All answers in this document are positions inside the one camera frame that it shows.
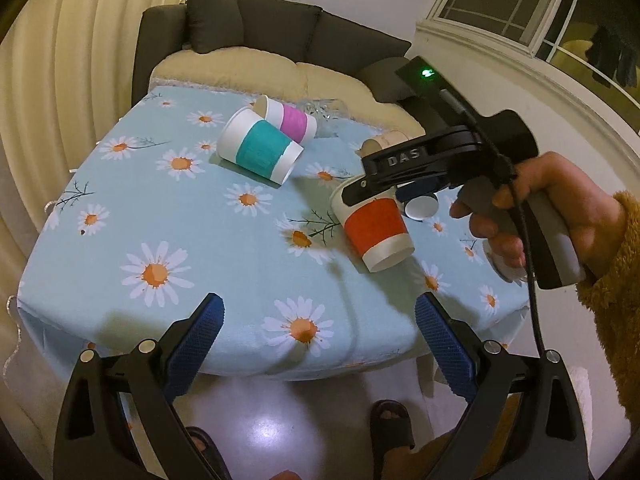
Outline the right hand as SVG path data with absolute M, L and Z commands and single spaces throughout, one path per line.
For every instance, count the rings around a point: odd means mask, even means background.
M 593 281 L 608 272 L 626 231 L 623 206 L 606 194 L 581 169 L 555 152 L 548 152 L 516 166 L 513 182 L 516 197 L 544 192 L 563 217 L 575 252 L 586 274 Z M 461 200 L 450 207 L 450 216 L 469 217 L 471 234 L 488 240 L 495 254 L 508 266 L 522 268 L 526 258 L 523 241 L 499 230 L 487 217 L 476 214 Z

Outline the mustard fleece sleeve forearm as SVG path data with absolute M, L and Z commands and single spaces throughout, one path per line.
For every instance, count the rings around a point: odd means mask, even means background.
M 626 231 L 608 272 L 577 285 L 579 301 L 594 314 L 597 334 L 632 430 L 639 428 L 639 201 L 614 198 L 627 214 Z

